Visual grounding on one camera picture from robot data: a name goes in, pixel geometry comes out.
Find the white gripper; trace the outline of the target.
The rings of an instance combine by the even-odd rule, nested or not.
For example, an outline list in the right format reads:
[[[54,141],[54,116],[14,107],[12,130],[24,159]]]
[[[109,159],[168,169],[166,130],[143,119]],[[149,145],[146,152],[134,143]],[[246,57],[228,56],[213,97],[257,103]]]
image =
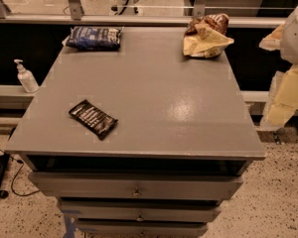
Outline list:
[[[286,72],[277,71],[273,76],[260,120],[261,130],[278,130],[298,110],[298,6],[285,24],[263,38],[259,46],[267,51],[280,49],[281,57],[293,64]]]

